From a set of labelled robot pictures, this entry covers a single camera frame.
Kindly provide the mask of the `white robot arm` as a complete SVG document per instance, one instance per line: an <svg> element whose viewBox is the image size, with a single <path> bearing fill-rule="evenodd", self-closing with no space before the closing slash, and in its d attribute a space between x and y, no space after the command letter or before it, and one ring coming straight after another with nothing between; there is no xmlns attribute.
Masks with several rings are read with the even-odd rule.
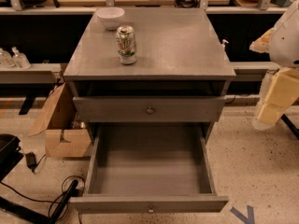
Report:
<svg viewBox="0 0 299 224"><path fill-rule="evenodd" d="M294 1L272 29L270 60L284 67L299 67L299 1Z"/></svg>

